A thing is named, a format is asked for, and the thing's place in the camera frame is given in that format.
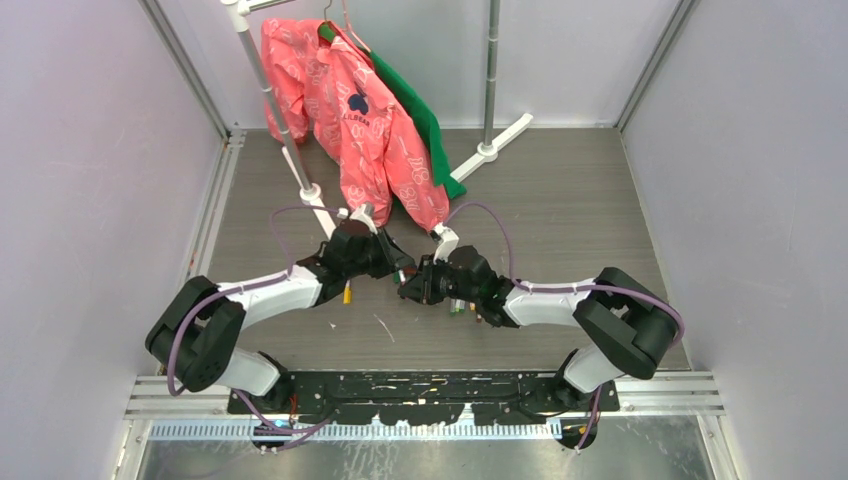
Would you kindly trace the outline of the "yellow capped marker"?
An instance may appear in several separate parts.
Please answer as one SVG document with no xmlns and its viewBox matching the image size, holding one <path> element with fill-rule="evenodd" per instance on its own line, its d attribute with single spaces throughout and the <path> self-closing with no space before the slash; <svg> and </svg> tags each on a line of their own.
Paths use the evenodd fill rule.
<svg viewBox="0 0 848 480">
<path fill-rule="evenodd" d="M 348 280 L 345 283 L 344 292 L 343 292 L 343 303 L 345 305 L 349 305 L 352 303 L 352 286 L 351 281 Z"/>
</svg>

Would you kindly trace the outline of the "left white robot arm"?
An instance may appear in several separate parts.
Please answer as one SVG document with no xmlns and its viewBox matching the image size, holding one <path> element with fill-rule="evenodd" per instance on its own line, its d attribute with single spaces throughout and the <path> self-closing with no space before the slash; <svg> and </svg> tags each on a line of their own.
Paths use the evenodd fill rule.
<svg viewBox="0 0 848 480">
<path fill-rule="evenodd" d="M 380 279 L 413 264 L 385 230 L 371 231 L 360 221 L 345 220 L 316 253 L 279 273 L 232 284 L 191 278 L 144 345 L 173 376 L 173 392 L 226 386 L 277 413 L 290 403 L 291 385 L 270 357 L 238 348 L 241 332 L 277 315 L 322 305 L 341 295 L 352 278 Z"/>
</svg>

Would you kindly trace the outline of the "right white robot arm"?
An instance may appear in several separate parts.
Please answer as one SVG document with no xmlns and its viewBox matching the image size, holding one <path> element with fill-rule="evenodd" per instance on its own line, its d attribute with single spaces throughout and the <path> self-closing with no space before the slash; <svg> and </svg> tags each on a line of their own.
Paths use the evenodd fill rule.
<svg viewBox="0 0 848 480">
<path fill-rule="evenodd" d="M 541 284 L 496 273 L 472 246 L 447 259 L 425 256 L 398 289 L 424 305 L 445 299 L 474 304 L 488 324 L 503 328 L 579 328 L 589 346 L 570 355 L 555 384 L 558 403 L 582 409 L 601 385 L 624 375 L 651 379 L 685 328 L 680 314 L 624 271 L 606 267 L 588 280 Z"/>
</svg>

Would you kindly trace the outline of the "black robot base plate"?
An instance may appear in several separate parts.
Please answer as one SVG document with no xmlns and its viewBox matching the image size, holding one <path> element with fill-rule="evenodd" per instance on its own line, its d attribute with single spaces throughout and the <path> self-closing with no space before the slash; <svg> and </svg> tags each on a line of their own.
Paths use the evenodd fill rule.
<svg viewBox="0 0 848 480">
<path fill-rule="evenodd" d="M 450 425 L 469 409 L 477 426 L 541 424 L 565 413 L 616 411 L 613 382 L 600 398 L 569 387 L 547 371 L 285 372 L 264 396 L 232 395 L 231 414 L 294 414 L 305 423 Z"/>
</svg>

